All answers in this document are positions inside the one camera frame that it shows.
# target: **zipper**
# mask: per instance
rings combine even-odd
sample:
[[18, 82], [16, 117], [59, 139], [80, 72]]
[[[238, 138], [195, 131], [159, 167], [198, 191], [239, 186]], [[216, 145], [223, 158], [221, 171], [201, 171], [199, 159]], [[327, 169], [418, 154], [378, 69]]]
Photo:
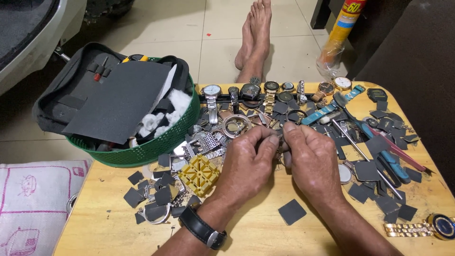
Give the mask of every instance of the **zipper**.
[[90, 47], [90, 46], [92, 46], [92, 45], [101, 46], [101, 47], [100, 47], [101, 49], [99, 49], [100, 51], [103, 51], [103, 52], [105, 52], [105, 53], [109, 53], [109, 54], [113, 55], [114, 57], [116, 57], [116, 58], [117, 58], [118, 60], [120, 60], [120, 61], [123, 59], [123, 56], [122, 56], [122, 55], [120, 55], [119, 53], [117, 53], [117, 52], [111, 50], [109, 47], [107, 47], [107, 46], [105, 46], [105, 45], [103, 45], [103, 44], [100, 44], [100, 43], [97, 43], [97, 42], [90, 42], [90, 43], [86, 44], [86, 45], [83, 47], [82, 51], [81, 51], [81, 57], [76, 61], [76, 62], [77, 62], [77, 64], [76, 64], [77, 67], [76, 67], [76, 68], [73, 68], [72, 71], [71, 71], [71, 73], [69, 73], [69, 74], [71, 74], [71, 75], [69, 75], [70, 79], [68, 80], [68, 82], [66, 82], [65, 85], [63, 85], [63, 86], [57, 88], [56, 90], [51, 91], [50, 93], [44, 95], [43, 97], [41, 97], [41, 98], [38, 100], [38, 109], [41, 111], [41, 116], [43, 116], [43, 117], [45, 117], [45, 118], [47, 118], [47, 119], [50, 119], [50, 120], [52, 120], [52, 121], [54, 121], [54, 122], [57, 122], [57, 123], [69, 124], [69, 122], [67, 122], [67, 121], [64, 121], [64, 120], [61, 120], [61, 119], [58, 119], [58, 118], [55, 118], [55, 117], [52, 117], [52, 116], [46, 114], [46, 113], [44, 112], [44, 110], [41, 108], [41, 101], [42, 101], [44, 98], [48, 97], [49, 95], [51, 95], [51, 94], [53, 94], [53, 93], [56, 93], [56, 92], [60, 91], [61, 89], [65, 88], [65, 87], [72, 81], [73, 76], [74, 76], [74, 75], [76, 74], [76, 72], [79, 70], [80, 65], [81, 65], [81, 63], [82, 63], [81, 59], [82, 59], [82, 57], [84, 56], [84, 51], [85, 51], [88, 47]]

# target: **hand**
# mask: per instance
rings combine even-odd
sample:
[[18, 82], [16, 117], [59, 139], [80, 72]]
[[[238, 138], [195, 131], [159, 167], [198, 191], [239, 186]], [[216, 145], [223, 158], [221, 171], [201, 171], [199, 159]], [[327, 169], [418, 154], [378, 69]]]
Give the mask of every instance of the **hand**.
[[222, 198], [239, 209], [256, 196], [272, 173], [272, 158], [279, 144], [276, 134], [272, 129], [255, 126], [235, 138], [227, 147], [223, 169], [211, 198]]
[[292, 168], [294, 181], [308, 200], [312, 204], [344, 201], [335, 142], [306, 125], [292, 122], [284, 124], [283, 137], [290, 147], [284, 153], [285, 165]]

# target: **white watch face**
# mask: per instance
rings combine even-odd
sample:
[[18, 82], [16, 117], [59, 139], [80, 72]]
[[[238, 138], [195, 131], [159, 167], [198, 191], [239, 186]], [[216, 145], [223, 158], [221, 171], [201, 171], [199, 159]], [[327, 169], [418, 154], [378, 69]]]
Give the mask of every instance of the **white watch face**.
[[205, 95], [216, 95], [221, 92], [221, 88], [216, 84], [207, 85], [203, 89]]
[[351, 80], [345, 77], [335, 77], [334, 83], [341, 88], [349, 88], [352, 86]]

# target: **metal rod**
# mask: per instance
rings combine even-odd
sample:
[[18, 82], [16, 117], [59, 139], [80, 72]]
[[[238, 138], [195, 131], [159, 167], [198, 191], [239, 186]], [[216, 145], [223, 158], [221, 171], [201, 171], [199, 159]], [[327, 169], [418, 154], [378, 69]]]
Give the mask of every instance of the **metal rod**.
[[[351, 142], [351, 145], [355, 148], [355, 150], [357, 150], [357, 152], [360, 153], [360, 155], [362, 155], [362, 157], [365, 159], [365, 161], [367, 162], [371, 162], [370, 159], [368, 159], [368, 157], [362, 152], [362, 150], [360, 150], [360, 148], [356, 145], [355, 141], [352, 140], [352, 138], [341, 128], [341, 126], [337, 123], [337, 121], [333, 120], [332, 119], [332, 123], [334, 124], [334, 126], [336, 126], [338, 128], [338, 130], [340, 130], [345, 136], [346, 138], [348, 139], [349, 142]], [[387, 184], [387, 186], [392, 190], [392, 192], [394, 193], [394, 195], [396, 195], [396, 197], [400, 200], [402, 200], [403, 198], [401, 197], [401, 195], [398, 193], [398, 191], [393, 187], [393, 185], [389, 182], [389, 179], [381, 172], [379, 171], [377, 168], [376, 168], [376, 171], [378, 171], [378, 174], [379, 176], [381, 177], [381, 179], [384, 180], [384, 182]]]

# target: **man's right hand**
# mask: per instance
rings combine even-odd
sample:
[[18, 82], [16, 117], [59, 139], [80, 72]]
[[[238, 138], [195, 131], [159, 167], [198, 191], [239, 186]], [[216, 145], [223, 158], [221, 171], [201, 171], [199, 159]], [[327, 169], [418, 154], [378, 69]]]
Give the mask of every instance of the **man's right hand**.
[[335, 142], [292, 122], [284, 124], [283, 137], [290, 147], [284, 153], [285, 165], [292, 168], [294, 181], [308, 200], [312, 204], [344, 202]]

